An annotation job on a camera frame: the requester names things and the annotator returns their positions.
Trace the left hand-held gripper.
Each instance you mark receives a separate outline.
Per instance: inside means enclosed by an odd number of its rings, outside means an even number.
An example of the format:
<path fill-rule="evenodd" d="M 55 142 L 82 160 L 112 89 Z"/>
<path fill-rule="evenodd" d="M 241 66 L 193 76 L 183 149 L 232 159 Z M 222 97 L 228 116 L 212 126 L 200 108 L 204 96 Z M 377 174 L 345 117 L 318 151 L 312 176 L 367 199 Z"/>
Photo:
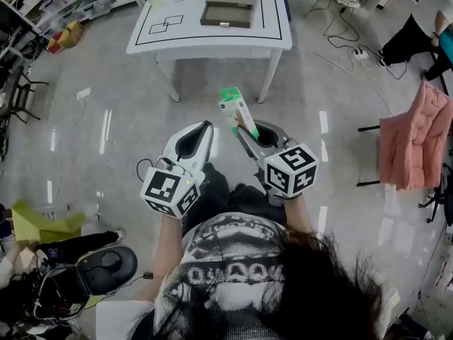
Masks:
<path fill-rule="evenodd" d="M 148 168 L 140 192 L 152 210 L 174 218 L 188 214 L 201 196 L 203 166 L 209 159 L 213 138 L 210 121 L 193 123 L 170 137 L 164 155 Z"/>

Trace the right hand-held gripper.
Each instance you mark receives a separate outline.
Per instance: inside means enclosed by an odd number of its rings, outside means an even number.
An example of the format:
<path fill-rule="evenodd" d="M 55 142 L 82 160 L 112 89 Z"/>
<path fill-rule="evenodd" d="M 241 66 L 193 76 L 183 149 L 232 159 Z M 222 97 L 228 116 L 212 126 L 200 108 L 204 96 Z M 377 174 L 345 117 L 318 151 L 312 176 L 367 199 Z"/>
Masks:
<path fill-rule="evenodd" d="M 237 138 L 253 160 L 263 159 L 256 174 L 269 201 L 282 206 L 283 200 L 294 199 L 316 182 L 319 160 L 305 143 L 288 140 L 288 146 L 269 155 L 269 147 L 282 147 L 287 133 L 279 126 L 263 120 L 255 121 L 258 138 L 245 127 L 237 127 Z"/>

